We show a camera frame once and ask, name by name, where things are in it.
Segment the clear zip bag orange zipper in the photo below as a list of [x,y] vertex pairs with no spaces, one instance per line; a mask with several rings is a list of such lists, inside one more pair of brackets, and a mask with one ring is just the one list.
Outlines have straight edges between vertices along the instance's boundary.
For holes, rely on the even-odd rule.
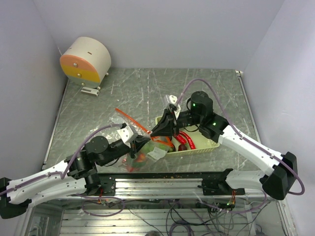
[[[135,120],[130,115],[126,114],[122,110],[115,108],[114,114],[111,120],[115,123],[126,123],[135,128],[139,135],[148,138],[150,136],[150,130],[144,127],[141,123]],[[121,167],[129,173],[143,171],[155,164],[158,160],[165,157],[168,153],[176,150],[174,144],[171,142],[171,138],[156,137],[150,138],[150,140],[144,144],[140,150],[135,153],[134,156],[126,155],[121,163]]]

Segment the red cherry bunch with leaves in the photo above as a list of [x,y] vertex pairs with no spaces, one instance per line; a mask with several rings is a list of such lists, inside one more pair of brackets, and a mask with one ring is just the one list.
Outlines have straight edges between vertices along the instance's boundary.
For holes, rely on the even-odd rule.
[[140,171],[149,161],[148,157],[144,153],[139,153],[135,155],[135,158],[131,158],[131,156],[127,156],[123,164],[125,169],[129,173]]

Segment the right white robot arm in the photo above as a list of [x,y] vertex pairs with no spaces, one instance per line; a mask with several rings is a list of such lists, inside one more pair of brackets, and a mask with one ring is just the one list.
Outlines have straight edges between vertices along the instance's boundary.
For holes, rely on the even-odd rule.
[[197,125],[201,135],[224,145],[255,164],[258,171],[229,170],[225,178],[217,182],[217,189],[226,195],[233,189],[262,190],[276,200],[283,200],[297,180],[297,158],[291,153],[272,150],[242,133],[226,118],[213,110],[213,100],[203,91],[194,92],[190,108],[181,111],[177,97],[166,95],[166,107],[151,137],[171,137],[180,130]]

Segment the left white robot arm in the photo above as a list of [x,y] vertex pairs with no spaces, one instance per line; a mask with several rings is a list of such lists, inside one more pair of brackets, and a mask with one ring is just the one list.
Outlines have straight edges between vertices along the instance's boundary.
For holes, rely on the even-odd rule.
[[10,219],[24,214],[33,207],[59,197],[82,194],[95,195],[102,183],[97,166],[114,163],[129,154],[134,157],[150,138],[137,136],[129,145],[119,139],[109,143],[96,136],[86,143],[71,162],[69,156],[51,168],[17,180],[0,180],[0,216]]

